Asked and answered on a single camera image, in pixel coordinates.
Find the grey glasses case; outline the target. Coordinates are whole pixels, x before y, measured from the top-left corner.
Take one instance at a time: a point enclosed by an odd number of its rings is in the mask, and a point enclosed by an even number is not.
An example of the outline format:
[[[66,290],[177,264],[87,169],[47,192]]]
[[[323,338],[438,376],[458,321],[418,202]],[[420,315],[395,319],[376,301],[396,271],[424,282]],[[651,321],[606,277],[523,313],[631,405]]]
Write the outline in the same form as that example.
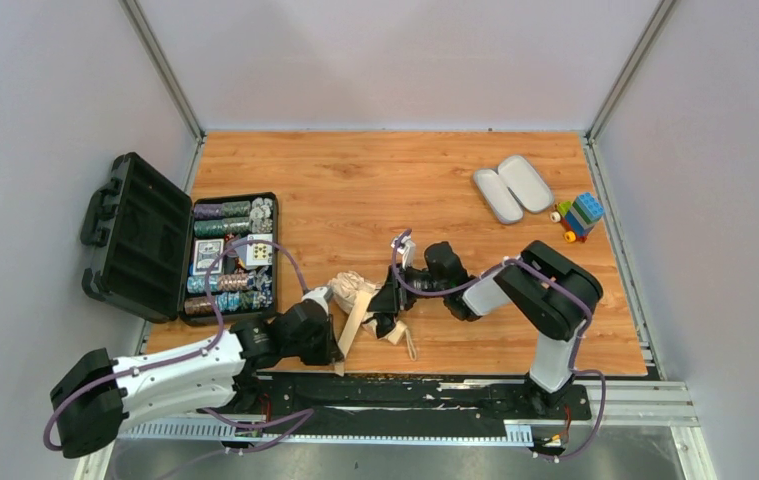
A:
[[[549,185],[522,155],[508,156],[496,167],[475,171],[472,181],[504,225],[519,223],[526,213],[538,214],[555,204]]]

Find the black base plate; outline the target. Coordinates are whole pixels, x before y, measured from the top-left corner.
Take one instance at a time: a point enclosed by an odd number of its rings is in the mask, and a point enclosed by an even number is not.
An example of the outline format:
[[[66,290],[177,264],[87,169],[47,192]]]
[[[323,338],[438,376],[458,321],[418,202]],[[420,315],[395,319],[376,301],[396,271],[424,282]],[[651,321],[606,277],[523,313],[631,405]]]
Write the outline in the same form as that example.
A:
[[[251,382],[237,413],[313,415],[306,435],[475,437],[505,434],[506,421],[543,420],[558,426],[586,421],[592,409],[584,387],[572,386],[554,406],[530,397],[522,382],[452,388],[440,379],[276,373]]]

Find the black poker chip case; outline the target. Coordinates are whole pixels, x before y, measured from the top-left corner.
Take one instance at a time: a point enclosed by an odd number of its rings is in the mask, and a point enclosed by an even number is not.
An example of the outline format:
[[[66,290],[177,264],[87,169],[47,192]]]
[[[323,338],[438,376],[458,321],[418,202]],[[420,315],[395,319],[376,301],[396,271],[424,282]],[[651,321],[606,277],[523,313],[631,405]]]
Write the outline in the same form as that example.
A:
[[[135,152],[118,156],[80,232],[85,294],[148,322],[268,319],[278,307],[279,202],[272,192],[194,201]]]

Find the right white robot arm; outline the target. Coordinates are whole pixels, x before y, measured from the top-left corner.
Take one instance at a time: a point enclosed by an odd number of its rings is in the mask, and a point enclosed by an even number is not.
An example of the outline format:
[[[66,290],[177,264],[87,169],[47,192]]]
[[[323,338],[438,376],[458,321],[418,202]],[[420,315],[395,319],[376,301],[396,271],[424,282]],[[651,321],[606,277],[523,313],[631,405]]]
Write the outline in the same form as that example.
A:
[[[467,322],[512,304],[538,332],[527,374],[533,391],[554,396],[572,383],[578,341],[604,294],[590,272],[542,241],[478,276],[467,271],[448,242],[428,246],[421,269],[412,264],[415,245],[409,234],[395,239],[392,248],[386,281],[367,306],[367,320],[378,336],[388,334],[398,315],[421,298],[441,299],[453,317]]]

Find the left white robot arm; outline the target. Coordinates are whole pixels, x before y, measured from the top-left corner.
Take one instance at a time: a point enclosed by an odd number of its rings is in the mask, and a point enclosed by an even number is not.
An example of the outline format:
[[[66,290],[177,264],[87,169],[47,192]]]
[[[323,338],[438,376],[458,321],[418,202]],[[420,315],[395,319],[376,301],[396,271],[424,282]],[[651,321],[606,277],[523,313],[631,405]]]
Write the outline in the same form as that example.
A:
[[[340,353],[329,303],[307,295],[270,322],[239,322],[156,354],[112,358],[104,348],[92,350],[51,390],[44,444],[68,459],[83,457],[142,423],[254,398],[256,372],[285,358],[330,365]]]

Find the aluminium frame rail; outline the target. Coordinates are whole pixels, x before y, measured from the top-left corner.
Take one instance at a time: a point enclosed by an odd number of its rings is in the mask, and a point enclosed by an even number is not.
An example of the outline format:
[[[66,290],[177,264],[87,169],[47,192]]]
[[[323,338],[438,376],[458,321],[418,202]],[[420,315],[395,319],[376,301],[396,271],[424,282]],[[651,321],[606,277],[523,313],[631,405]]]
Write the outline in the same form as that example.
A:
[[[508,383],[520,381],[517,376],[453,376],[453,375],[393,375],[354,374],[352,376],[418,377],[440,379],[452,388],[485,382]],[[260,446],[276,438],[283,441],[319,444],[412,445],[412,446],[497,446],[528,447],[536,441],[565,431],[569,447],[579,446],[586,438],[585,427],[692,427],[697,415],[687,388],[680,382],[609,379],[600,381],[594,376],[581,376],[574,385],[585,388],[592,417],[586,421],[568,420],[555,426],[548,421],[506,421],[506,432],[490,438],[475,437],[411,437],[411,436],[348,436],[306,435],[299,433],[313,410],[303,409],[283,417],[272,418],[261,413],[237,413],[235,404],[220,408],[218,420],[200,411],[156,419],[119,434],[121,440],[196,440],[220,442],[237,448],[242,445]]]

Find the colourful toy block car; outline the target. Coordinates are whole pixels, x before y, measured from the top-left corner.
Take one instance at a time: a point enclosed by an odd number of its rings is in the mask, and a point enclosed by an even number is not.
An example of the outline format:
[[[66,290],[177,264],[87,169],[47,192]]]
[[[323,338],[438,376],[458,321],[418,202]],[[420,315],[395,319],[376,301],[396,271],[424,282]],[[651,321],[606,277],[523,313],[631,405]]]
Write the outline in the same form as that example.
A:
[[[584,243],[604,214],[604,207],[598,199],[592,193],[585,192],[573,200],[556,203],[549,218],[563,227],[563,239],[567,243]]]

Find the beige folding umbrella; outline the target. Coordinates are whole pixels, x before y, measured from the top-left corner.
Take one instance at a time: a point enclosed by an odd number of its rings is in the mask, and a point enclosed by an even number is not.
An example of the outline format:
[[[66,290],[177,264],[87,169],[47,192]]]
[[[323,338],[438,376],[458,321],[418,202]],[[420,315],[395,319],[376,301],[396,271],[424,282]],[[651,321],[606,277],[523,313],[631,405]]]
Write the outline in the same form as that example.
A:
[[[337,339],[341,358],[333,364],[334,372],[343,376],[346,358],[352,348],[359,329],[368,332],[374,339],[391,345],[404,342],[410,360],[418,359],[418,352],[409,326],[397,319],[399,302],[394,299],[395,290],[385,290],[391,294],[391,305],[380,306],[383,290],[375,283],[354,271],[339,272],[329,282],[333,300],[347,315],[342,332]]]

